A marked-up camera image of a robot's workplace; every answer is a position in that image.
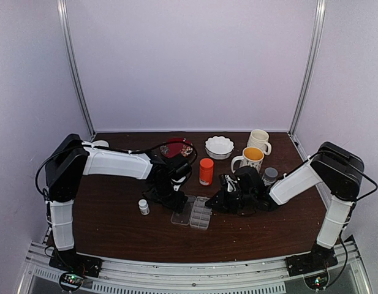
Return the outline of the circuit board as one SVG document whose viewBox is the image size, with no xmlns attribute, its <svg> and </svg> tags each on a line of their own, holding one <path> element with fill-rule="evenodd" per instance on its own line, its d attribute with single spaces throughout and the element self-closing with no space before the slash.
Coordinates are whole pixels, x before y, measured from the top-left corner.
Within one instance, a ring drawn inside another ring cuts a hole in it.
<svg viewBox="0 0 378 294">
<path fill-rule="evenodd" d="M 73 292 L 78 290 L 83 285 L 84 280 L 84 277 L 75 273 L 65 272 L 60 275 L 58 284 L 63 290 Z"/>
<path fill-rule="evenodd" d="M 326 288 L 330 281 L 330 275 L 327 271 L 310 274 L 304 277 L 304 283 L 311 290 L 321 290 Z"/>
</svg>

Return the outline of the red patterned plate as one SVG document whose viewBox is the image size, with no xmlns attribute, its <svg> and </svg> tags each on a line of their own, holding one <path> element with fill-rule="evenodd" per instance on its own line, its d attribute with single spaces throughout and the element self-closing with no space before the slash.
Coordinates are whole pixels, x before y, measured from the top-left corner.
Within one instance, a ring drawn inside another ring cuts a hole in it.
<svg viewBox="0 0 378 294">
<path fill-rule="evenodd" d="M 186 138 L 171 138 L 159 150 L 164 157 L 170 159 L 178 154 L 184 157 L 189 156 L 193 152 L 193 147 L 192 143 Z"/>
</svg>

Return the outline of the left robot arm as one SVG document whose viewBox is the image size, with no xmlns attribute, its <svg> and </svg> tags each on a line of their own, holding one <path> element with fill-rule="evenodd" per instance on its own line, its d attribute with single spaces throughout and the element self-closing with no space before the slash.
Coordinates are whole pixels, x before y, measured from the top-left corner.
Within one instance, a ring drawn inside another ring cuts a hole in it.
<svg viewBox="0 0 378 294">
<path fill-rule="evenodd" d="M 81 265 L 74 254 L 73 206 L 77 196 L 140 198 L 140 208 L 154 202 L 176 213 L 187 197 L 181 190 L 192 174 L 193 160 L 178 153 L 161 156 L 157 147 L 143 150 L 112 148 L 106 141 L 84 141 L 69 134 L 45 159 L 35 175 L 35 186 L 47 205 L 47 220 L 58 251 L 57 262 L 68 272 Z"/>
</svg>

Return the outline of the small white pill bottle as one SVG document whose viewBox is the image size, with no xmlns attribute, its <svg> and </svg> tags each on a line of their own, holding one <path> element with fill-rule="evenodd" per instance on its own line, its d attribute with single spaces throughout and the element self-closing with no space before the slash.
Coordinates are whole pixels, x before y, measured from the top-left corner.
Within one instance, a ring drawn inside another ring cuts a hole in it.
<svg viewBox="0 0 378 294">
<path fill-rule="evenodd" d="M 138 207 L 142 215 L 146 216 L 149 214 L 149 205 L 148 202 L 145 199 L 140 199 L 138 201 Z"/>
</svg>

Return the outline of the white fluted bowl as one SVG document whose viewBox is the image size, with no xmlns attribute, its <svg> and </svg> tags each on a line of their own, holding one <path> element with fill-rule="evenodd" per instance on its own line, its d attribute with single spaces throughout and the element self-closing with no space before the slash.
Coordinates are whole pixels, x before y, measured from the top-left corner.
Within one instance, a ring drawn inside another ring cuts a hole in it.
<svg viewBox="0 0 378 294">
<path fill-rule="evenodd" d="M 234 142 L 224 136 L 213 136 L 205 141 L 205 151 L 212 159 L 228 159 L 234 150 Z"/>
</svg>

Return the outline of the aluminium frame post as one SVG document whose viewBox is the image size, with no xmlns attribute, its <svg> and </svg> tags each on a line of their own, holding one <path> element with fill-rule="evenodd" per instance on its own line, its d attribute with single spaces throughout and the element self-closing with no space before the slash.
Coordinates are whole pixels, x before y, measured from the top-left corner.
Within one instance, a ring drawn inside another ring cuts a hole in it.
<svg viewBox="0 0 378 294">
<path fill-rule="evenodd" d="M 311 43 L 309 46 L 308 58 L 306 62 L 306 68 L 303 75 L 303 80 L 298 96 L 297 106 L 293 114 L 292 122 L 289 129 L 289 135 L 293 137 L 297 131 L 298 123 L 303 113 L 304 104 L 308 96 L 309 87 L 314 72 L 314 66 L 316 63 L 317 55 L 320 48 L 323 26 L 325 22 L 326 14 L 326 0 L 318 0 L 316 6 L 316 13 L 314 18 L 314 25 L 312 29 Z"/>
<path fill-rule="evenodd" d="M 80 111 L 86 124 L 86 128 L 89 133 L 89 137 L 93 139 L 96 136 L 96 131 L 91 120 L 89 109 L 86 103 L 85 95 L 83 92 L 83 87 L 81 84 L 80 73 L 77 66 L 77 61 L 75 57 L 75 50 L 72 41 L 69 16 L 67 12 L 67 1 L 57 0 L 58 16 L 61 24 L 62 34 L 64 38 L 64 43 L 66 46 L 67 59 L 69 63 L 70 74 L 72 77 L 72 82 L 74 85 L 74 90 L 76 97 L 80 106 Z"/>
</svg>

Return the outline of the left aluminium frame post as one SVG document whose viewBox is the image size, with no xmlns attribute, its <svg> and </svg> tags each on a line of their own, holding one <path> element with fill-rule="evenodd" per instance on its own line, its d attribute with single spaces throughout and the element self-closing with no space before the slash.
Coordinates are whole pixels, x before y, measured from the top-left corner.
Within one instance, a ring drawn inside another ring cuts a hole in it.
<svg viewBox="0 0 378 294">
<path fill-rule="evenodd" d="M 62 34 L 64 38 L 64 43 L 66 46 L 67 59 L 69 63 L 70 74 L 72 77 L 72 82 L 74 85 L 74 90 L 76 97 L 80 106 L 80 111 L 86 124 L 86 128 L 89 133 L 89 137 L 93 139 L 96 136 L 96 131 L 91 120 L 89 109 L 86 103 L 85 95 L 83 92 L 83 87 L 81 84 L 80 73 L 77 66 L 77 61 L 75 57 L 75 50 L 72 41 L 69 16 L 67 12 L 67 1 L 57 0 L 58 16 L 61 24 Z"/>
</svg>

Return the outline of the orange pill bottle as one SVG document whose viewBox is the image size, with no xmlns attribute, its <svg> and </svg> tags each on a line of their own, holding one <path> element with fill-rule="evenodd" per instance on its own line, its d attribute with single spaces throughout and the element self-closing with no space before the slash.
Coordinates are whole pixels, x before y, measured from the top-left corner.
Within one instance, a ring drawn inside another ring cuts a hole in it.
<svg viewBox="0 0 378 294">
<path fill-rule="evenodd" d="M 200 160 L 199 183 L 210 186 L 213 182 L 214 162 L 210 158 Z"/>
</svg>

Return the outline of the yellow inside patterned mug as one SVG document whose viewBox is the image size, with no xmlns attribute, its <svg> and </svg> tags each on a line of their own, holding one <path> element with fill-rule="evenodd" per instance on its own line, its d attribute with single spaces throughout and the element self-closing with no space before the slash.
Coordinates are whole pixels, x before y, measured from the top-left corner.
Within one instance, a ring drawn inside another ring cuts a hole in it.
<svg viewBox="0 0 378 294">
<path fill-rule="evenodd" d="M 230 164 L 231 172 L 235 173 L 237 171 L 237 164 L 239 164 L 239 168 L 249 166 L 255 168 L 257 172 L 260 172 L 264 157 L 265 154 L 261 149 L 251 146 L 246 147 L 243 149 L 242 155 L 235 156 L 232 159 Z"/>
</svg>

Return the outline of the white rice bowl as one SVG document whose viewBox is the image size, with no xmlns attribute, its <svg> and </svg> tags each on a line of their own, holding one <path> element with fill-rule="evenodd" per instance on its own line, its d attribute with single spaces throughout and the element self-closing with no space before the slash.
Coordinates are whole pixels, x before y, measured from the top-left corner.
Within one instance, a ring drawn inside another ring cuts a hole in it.
<svg viewBox="0 0 378 294">
<path fill-rule="evenodd" d="M 92 142 L 94 146 L 109 147 L 109 143 L 105 140 L 97 140 Z"/>
</svg>

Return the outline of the left circuit board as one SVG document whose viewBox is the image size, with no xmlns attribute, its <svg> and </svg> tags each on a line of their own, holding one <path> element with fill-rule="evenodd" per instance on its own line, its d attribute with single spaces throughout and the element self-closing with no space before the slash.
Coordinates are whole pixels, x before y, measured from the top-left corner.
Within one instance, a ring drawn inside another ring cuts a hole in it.
<svg viewBox="0 0 378 294">
<path fill-rule="evenodd" d="M 58 284 L 63 290 L 73 292 L 78 290 L 83 285 L 84 280 L 84 277 L 75 273 L 65 272 L 60 275 Z"/>
</svg>

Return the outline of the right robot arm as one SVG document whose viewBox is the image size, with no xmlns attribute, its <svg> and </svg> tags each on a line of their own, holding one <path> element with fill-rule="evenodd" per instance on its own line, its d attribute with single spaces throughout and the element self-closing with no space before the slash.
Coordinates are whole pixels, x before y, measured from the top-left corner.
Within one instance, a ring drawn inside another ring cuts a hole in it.
<svg viewBox="0 0 378 294">
<path fill-rule="evenodd" d="M 220 175 L 220 189 L 205 205 L 220 213 L 238 214 L 247 207 L 273 212 L 302 200 L 310 213 L 322 216 L 307 256 L 311 270 L 330 261 L 330 252 L 358 201 L 365 171 L 363 159 L 326 141 L 299 166 L 267 186 L 259 171 L 246 165 Z"/>
</svg>

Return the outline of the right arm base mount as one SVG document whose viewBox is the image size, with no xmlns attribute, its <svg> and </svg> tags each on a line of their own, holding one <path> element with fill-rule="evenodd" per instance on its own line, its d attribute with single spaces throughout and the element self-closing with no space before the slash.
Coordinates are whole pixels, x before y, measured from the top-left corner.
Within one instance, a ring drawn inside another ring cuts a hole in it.
<svg viewBox="0 0 378 294">
<path fill-rule="evenodd" d="M 285 262 L 290 277 L 325 270 L 338 264 L 333 249 L 321 249 L 317 252 L 310 251 L 305 254 L 292 255 L 287 257 Z"/>
</svg>

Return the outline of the clear pill organizer box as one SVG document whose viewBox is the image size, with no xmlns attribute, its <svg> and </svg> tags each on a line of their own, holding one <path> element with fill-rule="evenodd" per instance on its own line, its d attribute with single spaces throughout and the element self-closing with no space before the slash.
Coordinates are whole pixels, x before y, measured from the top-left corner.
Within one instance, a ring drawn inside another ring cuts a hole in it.
<svg viewBox="0 0 378 294">
<path fill-rule="evenodd" d="M 196 197 L 188 195 L 188 200 L 184 206 L 183 212 L 173 213 L 170 222 L 175 225 L 190 226 L 200 230 L 207 230 L 210 224 L 212 209 L 208 208 L 205 203 L 210 199 L 208 197 Z"/>
</svg>

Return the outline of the cream ribbed mug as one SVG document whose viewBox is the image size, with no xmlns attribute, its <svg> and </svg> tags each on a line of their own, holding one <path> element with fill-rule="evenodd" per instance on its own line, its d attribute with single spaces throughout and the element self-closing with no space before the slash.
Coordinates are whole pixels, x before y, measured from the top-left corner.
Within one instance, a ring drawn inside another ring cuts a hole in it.
<svg viewBox="0 0 378 294">
<path fill-rule="evenodd" d="M 256 147 L 264 153 L 264 155 L 269 156 L 272 151 L 272 146 L 269 143 L 269 134 L 261 129 L 254 129 L 251 131 L 247 147 Z"/>
</svg>

